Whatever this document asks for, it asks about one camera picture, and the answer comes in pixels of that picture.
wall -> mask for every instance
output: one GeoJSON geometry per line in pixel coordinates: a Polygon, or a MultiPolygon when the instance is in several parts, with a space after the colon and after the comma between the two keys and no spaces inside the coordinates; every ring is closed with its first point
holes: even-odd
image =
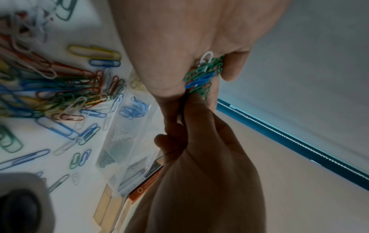
{"type": "Polygon", "coordinates": [[[367,233],[369,192],[217,112],[255,164],[268,233],[367,233]]]}
{"type": "Polygon", "coordinates": [[[368,7],[294,0],[219,98],[369,174],[368,7]]]}

black knob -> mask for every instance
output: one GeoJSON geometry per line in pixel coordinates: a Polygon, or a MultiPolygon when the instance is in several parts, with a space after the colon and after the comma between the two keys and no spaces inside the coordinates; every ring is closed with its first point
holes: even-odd
{"type": "Polygon", "coordinates": [[[0,232],[36,233],[41,221],[41,206],[29,190],[14,190],[0,198],[0,232]]]}

yellow paper clip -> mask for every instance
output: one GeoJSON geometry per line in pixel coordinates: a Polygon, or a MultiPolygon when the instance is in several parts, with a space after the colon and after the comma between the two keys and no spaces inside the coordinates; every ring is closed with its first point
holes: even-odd
{"type": "Polygon", "coordinates": [[[84,57],[84,58],[91,58],[91,59],[104,59],[104,60],[116,60],[120,61],[122,56],[120,53],[113,52],[110,50],[105,50],[102,48],[98,48],[95,46],[91,46],[90,48],[77,46],[77,45],[70,45],[68,46],[68,52],[73,55],[84,57]]]}

blue edge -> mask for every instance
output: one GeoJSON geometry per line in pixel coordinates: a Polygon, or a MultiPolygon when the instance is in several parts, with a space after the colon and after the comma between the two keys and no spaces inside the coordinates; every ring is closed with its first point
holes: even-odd
{"type": "Polygon", "coordinates": [[[216,108],[218,111],[230,116],[231,118],[241,122],[244,125],[247,125],[248,127],[258,131],[259,133],[264,134],[265,136],[267,136],[268,138],[284,145],[285,147],[288,147],[289,149],[299,153],[300,155],[306,157],[309,160],[313,160],[313,162],[318,163],[319,165],[331,170],[332,172],[350,180],[351,182],[357,184],[358,186],[366,189],[369,191],[369,175],[353,168],[352,166],[343,163],[340,160],[337,160],[335,158],[333,158],[332,156],[327,155],[326,153],[313,148],[303,142],[301,142],[300,140],[297,140],[296,138],[292,138],[290,135],[287,135],[277,129],[275,129],[274,127],[265,124],[264,122],[261,122],[247,114],[245,114],[244,112],[241,112],[237,109],[234,109],[231,107],[230,104],[228,104],[227,102],[224,102],[220,99],[218,99],[218,106],[216,108]]]}

chain of paper clips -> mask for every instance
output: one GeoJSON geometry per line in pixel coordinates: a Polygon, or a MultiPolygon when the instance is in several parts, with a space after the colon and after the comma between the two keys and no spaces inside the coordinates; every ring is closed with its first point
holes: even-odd
{"type": "Polygon", "coordinates": [[[206,95],[210,92],[211,81],[210,79],[221,74],[223,71],[223,59],[224,56],[220,58],[213,59],[213,52],[206,52],[197,67],[192,68],[184,77],[184,82],[186,83],[186,90],[188,93],[197,92],[205,100],[206,95]]]}

